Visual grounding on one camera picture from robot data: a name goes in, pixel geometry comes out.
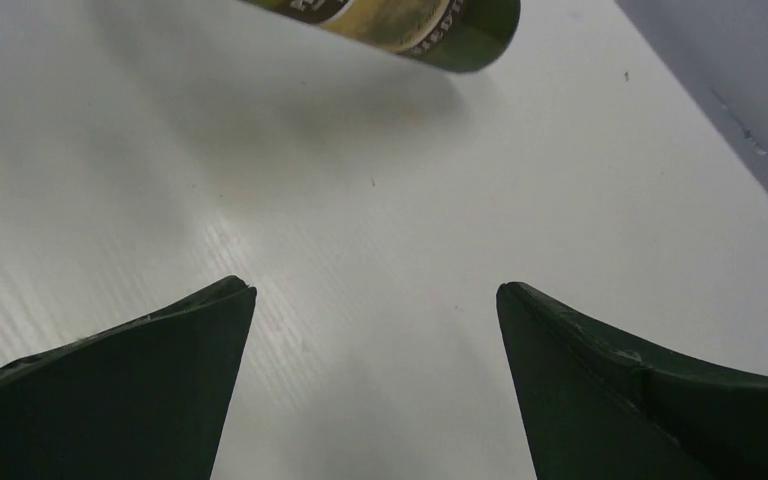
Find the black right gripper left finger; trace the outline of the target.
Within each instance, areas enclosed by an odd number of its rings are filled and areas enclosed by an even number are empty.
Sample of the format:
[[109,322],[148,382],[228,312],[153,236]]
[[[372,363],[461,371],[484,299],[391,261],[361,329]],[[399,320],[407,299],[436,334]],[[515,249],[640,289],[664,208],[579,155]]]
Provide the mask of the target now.
[[256,289],[223,278],[0,367],[0,479],[207,479]]

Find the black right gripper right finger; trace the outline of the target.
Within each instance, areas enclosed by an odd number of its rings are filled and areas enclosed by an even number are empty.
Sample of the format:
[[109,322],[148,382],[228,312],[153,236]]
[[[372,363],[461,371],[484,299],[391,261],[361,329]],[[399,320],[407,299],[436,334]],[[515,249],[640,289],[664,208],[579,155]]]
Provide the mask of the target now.
[[540,479],[768,479],[768,376],[499,287],[504,349]]

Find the brown bottle with tan label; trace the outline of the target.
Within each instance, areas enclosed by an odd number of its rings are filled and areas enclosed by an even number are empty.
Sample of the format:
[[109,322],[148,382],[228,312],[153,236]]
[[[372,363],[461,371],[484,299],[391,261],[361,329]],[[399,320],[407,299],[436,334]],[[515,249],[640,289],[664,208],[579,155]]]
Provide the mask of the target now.
[[450,72],[499,59],[519,24],[519,0],[252,0],[296,22]]

